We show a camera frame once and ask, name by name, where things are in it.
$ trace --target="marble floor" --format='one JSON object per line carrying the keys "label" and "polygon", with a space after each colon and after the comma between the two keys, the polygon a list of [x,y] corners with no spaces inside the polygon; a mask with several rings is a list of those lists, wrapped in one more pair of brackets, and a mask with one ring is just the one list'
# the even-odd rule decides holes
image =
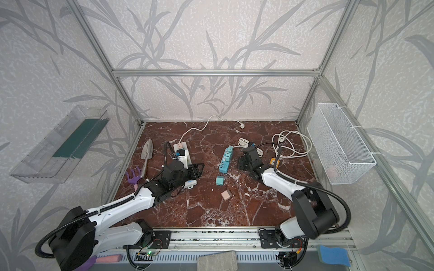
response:
{"label": "marble floor", "polygon": [[[192,127],[199,129],[204,122],[148,122],[129,168],[141,168],[144,160],[140,159],[143,144],[152,139],[154,152],[148,162],[148,176],[152,177],[163,164],[163,143],[178,142],[181,135]],[[290,201],[275,189],[258,183],[244,171],[237,169],[241,148],[235,148],[227,174],[218,171],[224,150],[227,146],[236,146],[240,137],[260,144],[271,141],[271,137],[283,130],[296,130],[294,121],[250,121],[241,129],[237,122],[210,122],[206,129],[190,131],[183,138],[187,142],[193,163],[205,163],[204,172],[192,189],[184,189],[177,197],[162,204],[138,212],[122,221],[131,223],[144,219],[151,227],[197,227],[197,226],[275,226],[293,216]],[[289,137],[298,151],[304,150],[301,137],[291,134]],[[264,151],[263,162],[269,162],[275,156],[271,145],[261,147]],[[295,178],[313,181],[315,176],[307,157],[283,159],[279,169]],[[224,185],[215,184],[217,175],[225,177]],[[225,201],[221,193],[229,189],[232,197]],[[116,193],[116,199],[134,191],[126,177]]]}

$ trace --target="teal power strip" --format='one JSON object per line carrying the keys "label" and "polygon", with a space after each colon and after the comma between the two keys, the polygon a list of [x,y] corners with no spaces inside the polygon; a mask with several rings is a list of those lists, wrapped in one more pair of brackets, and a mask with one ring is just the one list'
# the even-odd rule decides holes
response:
{"label": "teal power strip", "polygon": [[224,151],[223,158],[221,159],[218,170],[221,173],[227,173],[227,169],[229,168],[230,160],[232,159],[233,146],[229,146]]}

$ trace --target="leaf pattern wall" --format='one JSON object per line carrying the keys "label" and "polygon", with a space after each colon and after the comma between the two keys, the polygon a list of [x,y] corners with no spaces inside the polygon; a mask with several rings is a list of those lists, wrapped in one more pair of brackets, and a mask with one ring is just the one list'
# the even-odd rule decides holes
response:
{"label": "leaf pattern wall", "polygon": [[[314,69],[347,0],[80,3],[117,69]],[[295,119],[312,80],[124,78],[123,84],[144,119],[200,120],[212,113],[261,120]]]}
{"label": "leaf pattern wall", "polygon": [[[361,1],[327,79],[434,221],[434,1]],[[321,89],[315,101],[323,96]],[[303,118],[307,126],[309,114]],[[352,237],[368,270],[434,270],[434,260],[374,169],[351,185],[323,183],[350,204]]]}
{"label": "leaf pattern wall", "polygon": [[234,85],[240,81],[237,91],[231,90],[228,77],[131,77],[122,84],[143,119],[208,119],[217,114],[228,120],[295,120],[313,81],[311,77],[232,79]]}
{"label": "leaf pattern wall", "polygon": [[433,27],[434,1],[359,5],[326,72],[432,222]]}
{"label": "leaf pattern wall", "polygon": [[[0,270],[56,270],[33,249],[70,208],[99,206],[138,125],[65,3],[0,3]],[[63,184],[26,184],[10,170],[77,104],[111,119]]]}
{"label": "leaf pattern wall", "polygon": [[[346,0],[79,1],[112,66],[317,68]],[[214,49],[209,47],[211,39]],[[213,54],[219,56],[216,63]]]}

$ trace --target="white power cord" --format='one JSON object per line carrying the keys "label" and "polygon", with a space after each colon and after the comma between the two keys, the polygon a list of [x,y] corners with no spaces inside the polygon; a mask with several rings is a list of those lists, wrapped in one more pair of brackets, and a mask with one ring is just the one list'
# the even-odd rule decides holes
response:
{"label": "white power cord", "polygon": [[[247,139],[240,138],[238,140],[238,146],[234,146],[234,148],[236,147],[247,148],[248,146],[249,146],[249,141]],[[258,152],[259,157],[262,157],[262,155],[264,154],[264,152],[260,148],[257,148],[256,151]]]}
{"label": "white power cord", "polygon": [[[290,134],[298,134],[298,135],[300,135],[301,138],[302,138],[302,140],[304,139],[304,141],[306,142],[306,145],[308,145],[307,151],[305,151],[305,152],[298,152],[298,151],[296,151],[296,150],[295,150],[295,147],[294,147],[294,145],[293,145],[293,143],[291,142],[291,140],[288,139],[288,135],[290,135]],[[297,157],[304,157],[304,156],[306,156],[306,155],[310,152],[310,150],[312,149],[312,141],[310,140],[310,138],[309,138],[308,136],[303,135],[303,134],[300,133],[299,131],[289,131],[289,130],[285,130],[285,131],[280,132],[279,134],[274,134],[274,135],[273,135],[273,138],[271,139],[272,142],[274,142],[274,137],[275,137],[275,136],[279,136],[279,137],[278,137],[278,142],[279,142],[279,143],[283,143],[285,140],[287,140],[287,141],[291,144],[291,147],[282,146],[282,148],[283,148],[283,149],[291,150],[291,151],[293,152],[292,154],[290,154],[290,155],[288,155],[288,156],[280,155],[280,158],[297,158]],[[278,148],[278,147],[276,147],[275,145],[273,145],[273,149],[274,149],[274,152],[276,153],[276,156],[277,156],[277,148]]]}
{"label": "white power cord", "polygon": [[[208,125],[208,122],[210,122],[210,119],[211,119],[212,117],[217,117],[219,120],[221,120],[221,121],[225,121],[225,120],[221,119],[221,118],[220,118],[219,116],[217,116],[217,115],[212,115],[212,116],[208,119],[207,123],[205,124],[205,126],[204,126],[202,129],[199,130],[199,129],[197,129],[197,128],[190,128],[187,132],[185,132],[185,133],[182,135],[181,139],[179,140],[179,143],[181,143],[182,138],[184,137],[184,135],[187,134],[188,132],[190,132],[191,130],[197,130],[197,131],[203,131],[203,130],[205,130],[205,128],[206,128],[207,125]],[[244,128],[244,123],[242,123],[241,121],[237,121],[237,120],[235,120],[235,121],[238,122],[238,123],[240,124],[240,128],[241,128],[241,129]]]}
{"label": "white power cord", "polygon": [[[299,135],[302,137],[302,139],[305,140],[306,143],[309,142],[309,144],[308,144],[308,150],[305,151],[305,152],[298,152],[298,151],[296,151],[295,148],[294,148],[293,143],[291,142],[291,140],[288,139],[288,135],[289,135],[289,134],[299,134]],[[299,131],[289,131],[289,130],[282,131],[282,132],[279,133],[279,134],[275,134],[275,135],[273,135],[273,138],[271,139],[272,142],[274,142],[274,137],[275,137],[275,136],[279,136],[279,138],[278,138],[278,142],[279,142],[279,143],[282,143],[282,142],[284,142],[285,140],[287,140],[287,141],[291,144],[291,147],[282,146],[282,148],[283,148],[283,149],[291,150],[291,151],[293,152],[291,155],[288,155],[288,156],[280,155],[279,158],[297,158],[297,157],[304,157],[304,156],[306,156],[306,155],[310,152],[310,150],[312,149],[312,141],[310,140],[310,138],[307,137],[307,136],[305,136],[305,135],[303,135],[303,134],[300,133]],[[236,148],[236,147],[247,148],[248,146],[249,146],[249,141],[248,141],[247,139],[240,138],[240,139],[238,140],[238,145],[237,145],[237,146],[234,146],[234,148]],[[278,147],[276,147],[275,145],[273,145],[273,149],[274,149],[274,152],[276,153],[276,156],[277,156],[277,148],[278,148]],[[264,151],[262,151],[260,148],[257,148],[256,150],[257,150],[257,152],[258,152],[259,157],[262,157],[262,155],[264,154]]]}

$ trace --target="wire mesh basket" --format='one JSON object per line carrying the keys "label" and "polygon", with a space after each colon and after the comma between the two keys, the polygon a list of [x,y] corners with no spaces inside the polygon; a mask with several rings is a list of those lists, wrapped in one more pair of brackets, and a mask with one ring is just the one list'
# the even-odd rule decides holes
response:
{"label": "wire mesh basket", "polygon": [[307,131],[331,184],[354,183],[377,163],[336,103],[317,104]]}

